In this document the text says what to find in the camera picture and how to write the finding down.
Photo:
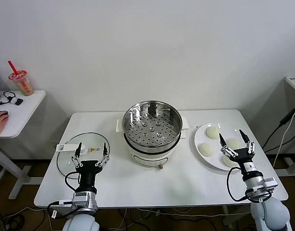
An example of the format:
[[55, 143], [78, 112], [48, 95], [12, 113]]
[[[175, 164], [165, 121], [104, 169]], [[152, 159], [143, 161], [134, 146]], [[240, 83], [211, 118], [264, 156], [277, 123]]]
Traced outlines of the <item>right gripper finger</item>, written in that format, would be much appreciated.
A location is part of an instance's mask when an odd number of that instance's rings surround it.
[[230, 159], [237, 157], [237, 152], [229, 148], [225, 142], [225, 139], [221, 134], [219, 134], [220, 144], [221, 144], [221, 152]]
[[239, 130], [242, 139], [246, 144], [246, 148], [249, 154], [255, 154], [255, 143], [249, 139], [249, 137], [240, 129]]

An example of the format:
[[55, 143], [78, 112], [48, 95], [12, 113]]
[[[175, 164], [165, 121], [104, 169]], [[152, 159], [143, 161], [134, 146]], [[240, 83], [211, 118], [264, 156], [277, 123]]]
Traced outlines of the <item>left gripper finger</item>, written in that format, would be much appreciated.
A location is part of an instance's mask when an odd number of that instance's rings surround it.
[[81, 148], [82, 148], [82, 143], [79, 143], [78, 147], [75, 150], [75, 154], [71, 156], [71, 160], [75, 168], [79, 168], [82, 165], [80, 161]]
[[109, 159], [110, 159], [109, 150], [106, 143], [104, 143], [102, 159], [100, 161], [97, 161], [97, 163], [95, 164], [95, 167], [104, 168], [105, 165], [108, 163]]

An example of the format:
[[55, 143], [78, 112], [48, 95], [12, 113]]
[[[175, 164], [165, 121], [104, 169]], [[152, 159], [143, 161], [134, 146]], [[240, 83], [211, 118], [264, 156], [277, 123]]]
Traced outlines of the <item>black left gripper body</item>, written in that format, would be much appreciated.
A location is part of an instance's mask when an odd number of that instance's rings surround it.
[[79, 187], [76, 192], [93, 192], [96, 193], [95, 177], [103, 170], [98, 160], [84, 160], [81, 162], [76, 172], [80, 175]]

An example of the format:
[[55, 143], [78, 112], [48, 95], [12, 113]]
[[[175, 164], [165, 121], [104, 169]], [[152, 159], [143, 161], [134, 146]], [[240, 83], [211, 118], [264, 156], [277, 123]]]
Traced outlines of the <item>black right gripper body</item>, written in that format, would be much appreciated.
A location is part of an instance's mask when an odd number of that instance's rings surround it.
[[235, 149], [234, 152], [235, 157], [233, 157], [233, 161], [239, 165], [243, 178], [253, 178], [255, 172], [258, 171], [252, 161], [254, 154], [250, 153], [246, 147]]

